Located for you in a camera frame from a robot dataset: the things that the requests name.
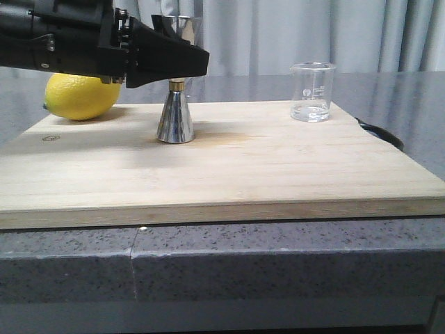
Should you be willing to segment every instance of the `cocktail jigger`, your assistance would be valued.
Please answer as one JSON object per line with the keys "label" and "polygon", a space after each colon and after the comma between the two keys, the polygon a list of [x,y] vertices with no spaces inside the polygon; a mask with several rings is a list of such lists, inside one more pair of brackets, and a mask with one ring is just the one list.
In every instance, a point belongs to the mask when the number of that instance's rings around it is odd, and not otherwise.
{"label": "cocktail jigger", "polygon": [[[152,15],[154,30],[169,38],[196,44],[201,19],[186,16]],[[193,123],[185,94],[185,78],[169,79],[169,93],[159,121],[157,138],[166,143],[180,144],[195,138]]]}

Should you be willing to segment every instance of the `wooden cutting board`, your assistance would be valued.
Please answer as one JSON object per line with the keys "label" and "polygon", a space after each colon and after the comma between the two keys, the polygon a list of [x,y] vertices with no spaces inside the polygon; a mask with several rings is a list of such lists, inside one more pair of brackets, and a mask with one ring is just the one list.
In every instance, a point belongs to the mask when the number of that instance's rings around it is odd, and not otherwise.
{"label": "wooden cutting board", "polygon": [[190,104],[196,139],[158,142],[162,104],[48,116],[0,150],[0,228],[445,214],[445,182],[332,106]]}

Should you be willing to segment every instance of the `granite countertop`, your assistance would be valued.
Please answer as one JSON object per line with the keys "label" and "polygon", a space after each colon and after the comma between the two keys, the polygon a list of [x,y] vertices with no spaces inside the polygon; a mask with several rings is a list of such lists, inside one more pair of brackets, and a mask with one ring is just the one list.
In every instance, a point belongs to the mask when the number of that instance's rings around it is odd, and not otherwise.
{"label": "granite countertop", "polygon": [[[47,114],[46,78],[1,80],[0,145]],[[292,85],[196,78],[188,101],[288,100]],[[333,100],[445,180],[444,89],[443,72],[338,74]],[[119,102],[162,103],[166,90],[123,89]],[[0,333],[426,324],[444,263],[443,216],[6,230]]]}

